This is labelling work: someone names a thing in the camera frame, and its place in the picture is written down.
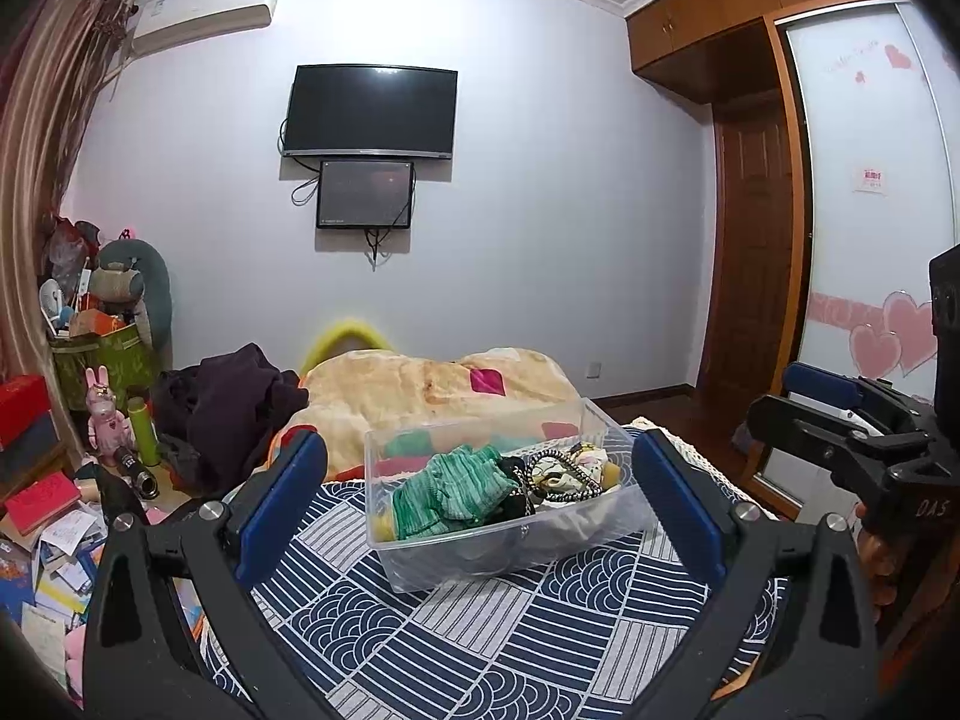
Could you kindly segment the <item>person's right hand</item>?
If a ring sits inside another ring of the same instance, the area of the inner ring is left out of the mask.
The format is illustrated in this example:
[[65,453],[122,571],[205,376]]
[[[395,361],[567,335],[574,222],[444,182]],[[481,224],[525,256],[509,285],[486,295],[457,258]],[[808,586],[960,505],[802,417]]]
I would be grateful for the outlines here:
[[861,522],[861,530],[857,534],[857,554],[871,590],[874,621],[878,621],[882,611],[895,601],[898,557],[890,544],[867,530],[864,525],[867,515],[866,505],[857,504],[854,507],[854,515]]

